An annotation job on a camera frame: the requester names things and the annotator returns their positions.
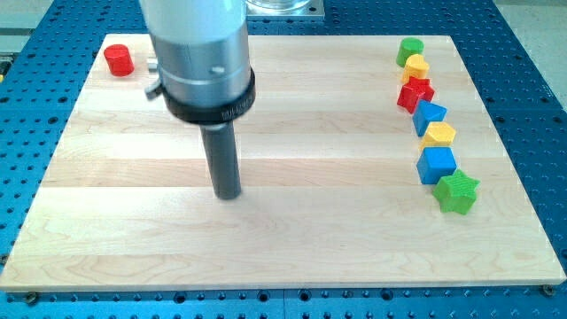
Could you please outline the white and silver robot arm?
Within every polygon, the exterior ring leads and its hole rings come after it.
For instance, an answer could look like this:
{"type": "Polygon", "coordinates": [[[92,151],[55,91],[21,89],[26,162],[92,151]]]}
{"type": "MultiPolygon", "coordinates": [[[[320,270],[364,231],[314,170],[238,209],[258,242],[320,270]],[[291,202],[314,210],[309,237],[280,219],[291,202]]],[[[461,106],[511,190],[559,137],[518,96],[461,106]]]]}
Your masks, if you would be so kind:
{"type": "Polygon", "coordinates": [[[140,0],[162,96],[177,118],[198,125],[230,122],[255,99],[244,0],[140,0]]]}

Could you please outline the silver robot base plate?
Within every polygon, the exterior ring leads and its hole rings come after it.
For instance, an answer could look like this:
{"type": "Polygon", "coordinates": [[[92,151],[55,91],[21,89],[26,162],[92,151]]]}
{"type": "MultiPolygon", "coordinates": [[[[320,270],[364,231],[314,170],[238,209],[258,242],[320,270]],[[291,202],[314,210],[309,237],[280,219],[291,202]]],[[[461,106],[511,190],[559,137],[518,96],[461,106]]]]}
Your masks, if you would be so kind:
{"type": "Polygon", "coordinates": [[[249,20],[319,21],[325,18],[323,0],[246,0],[249,20]]]}

